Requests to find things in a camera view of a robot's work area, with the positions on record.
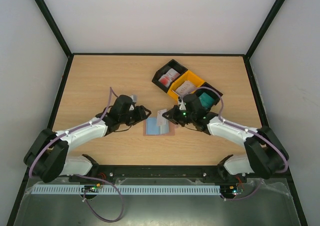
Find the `white pink credit card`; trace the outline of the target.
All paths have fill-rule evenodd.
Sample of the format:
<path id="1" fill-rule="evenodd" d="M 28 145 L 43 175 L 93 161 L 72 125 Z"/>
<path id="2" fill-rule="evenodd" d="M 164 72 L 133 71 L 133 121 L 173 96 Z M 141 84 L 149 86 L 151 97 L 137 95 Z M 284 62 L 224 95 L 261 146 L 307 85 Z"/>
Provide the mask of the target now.
<path id="1" fill-rule="evenodd" d="M 164 126 L 167 124 L 167 119 L 164 118 L 163 114 L 167 112 L 167 109 L 161 109 L 157 111 L 157 116 L 156 116 L 156 125 L 158 127 Z"/>

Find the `brown leather card holder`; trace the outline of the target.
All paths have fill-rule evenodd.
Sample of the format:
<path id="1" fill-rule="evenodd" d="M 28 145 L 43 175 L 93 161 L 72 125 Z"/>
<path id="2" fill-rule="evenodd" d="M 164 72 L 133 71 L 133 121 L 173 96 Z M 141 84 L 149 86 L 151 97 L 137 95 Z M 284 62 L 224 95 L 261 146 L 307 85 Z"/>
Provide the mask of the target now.
<path id="1" fill-rule="evenodd" d="M 153 136 L 174 136 L 176 125 L 167 121 L 164 125 L 157 125 L 156 117 L 149 117 L 143 122 L 143 135 Z"/>

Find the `white pink card stack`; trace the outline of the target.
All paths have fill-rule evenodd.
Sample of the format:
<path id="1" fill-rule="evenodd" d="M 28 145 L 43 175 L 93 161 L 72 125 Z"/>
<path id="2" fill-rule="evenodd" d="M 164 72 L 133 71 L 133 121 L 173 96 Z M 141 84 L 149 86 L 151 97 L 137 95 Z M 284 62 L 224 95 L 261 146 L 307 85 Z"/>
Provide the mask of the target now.
<path id="1" fill-rule="evenodd" d="M 186 80 L 184 83 L 182 83 L 174 92 L 181 98 L 183 98 L 185 95 L 189 94 L 190 92 L 194 91 L 196 86 L 190 82 L 189 80 Z"/>

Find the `yellow plastic bin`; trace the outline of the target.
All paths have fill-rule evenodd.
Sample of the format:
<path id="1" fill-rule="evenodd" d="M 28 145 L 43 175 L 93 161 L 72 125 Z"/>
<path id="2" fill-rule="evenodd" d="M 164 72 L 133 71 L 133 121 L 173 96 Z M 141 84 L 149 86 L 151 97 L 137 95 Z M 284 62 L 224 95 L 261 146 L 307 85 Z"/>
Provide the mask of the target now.
<path id="1" fill-rule="evenodd" d="M 171 83 L 167 94 L 177 101 L 178 97 L 183 98 L 185 95 L 192 93 L 196 88 L 202 86 L 204 83 L 205 81 L 201 77 L 188 70 Z"/>

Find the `black bin with teal cards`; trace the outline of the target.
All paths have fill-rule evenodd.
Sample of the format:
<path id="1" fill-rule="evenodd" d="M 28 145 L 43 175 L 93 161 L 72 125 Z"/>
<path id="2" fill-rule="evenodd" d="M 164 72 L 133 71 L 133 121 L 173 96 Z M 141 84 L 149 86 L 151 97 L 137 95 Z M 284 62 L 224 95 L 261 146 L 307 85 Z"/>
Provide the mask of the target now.
<path id="1" fill-rule="evenodd" d="M 199 98 L 201 105 L 206 110 L 210 110 L 220 101 L 220 98 L 217 96 L 215 92 L 206 88 L 197 89 L 194 93 Z"/>

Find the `black bin with red cards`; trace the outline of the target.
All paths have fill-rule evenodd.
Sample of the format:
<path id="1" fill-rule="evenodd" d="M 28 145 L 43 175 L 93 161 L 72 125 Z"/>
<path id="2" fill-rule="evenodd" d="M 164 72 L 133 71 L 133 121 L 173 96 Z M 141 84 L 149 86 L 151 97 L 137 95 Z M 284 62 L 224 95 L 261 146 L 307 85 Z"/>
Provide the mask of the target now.
<path id="1" fill-rule="evenodd" d="M 171 59 L 168 63 L 156 71 L 152 78 L 152 83 L 167 93 L 172 84 L 187 71 L 188 69 L 185 66 L 176 60 Z"/>

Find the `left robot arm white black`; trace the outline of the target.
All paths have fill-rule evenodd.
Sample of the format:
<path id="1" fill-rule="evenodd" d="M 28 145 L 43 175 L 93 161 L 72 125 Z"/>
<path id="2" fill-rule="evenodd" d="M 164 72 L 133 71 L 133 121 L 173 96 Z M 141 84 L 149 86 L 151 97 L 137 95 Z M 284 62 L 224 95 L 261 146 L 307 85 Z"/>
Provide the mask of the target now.
<path id="1" fill-rule="evenodd" d="M 71 151 L 94 139 L 116 133 L 120 125 L 132 127 L 143 122 L 151 111 L 137 105 L 134 97 L 121 94 L 114 103 L 108 103 L 103 112 L 89 121 L 65 130 L 42 130 L 23 162 L 29 168 L 29 176 L 38 176 L 50 183 L 65 175 L 87 175 L 96 163 L 88 155 L 72 156 Z"/>

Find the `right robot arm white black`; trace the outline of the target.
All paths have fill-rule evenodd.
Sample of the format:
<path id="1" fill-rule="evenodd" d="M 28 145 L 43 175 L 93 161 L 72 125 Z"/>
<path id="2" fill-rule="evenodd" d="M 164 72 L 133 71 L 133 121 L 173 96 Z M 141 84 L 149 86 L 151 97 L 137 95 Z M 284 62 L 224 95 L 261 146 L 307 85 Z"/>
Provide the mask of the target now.
<path id="1" fill-rule="evenodd" d="M 182 127 L 192 124 L 198 132 L 224 138 L 245 149 L 245 154 L 230 154 L 217 165 L 218 177 L 224 182 L 242 174 L 269 179 L 288 170 L 289 155 L 270 127 L 253 128 L 228 121 L 204 107 L 193 93 L 184 96 L 162 116 Z"/>

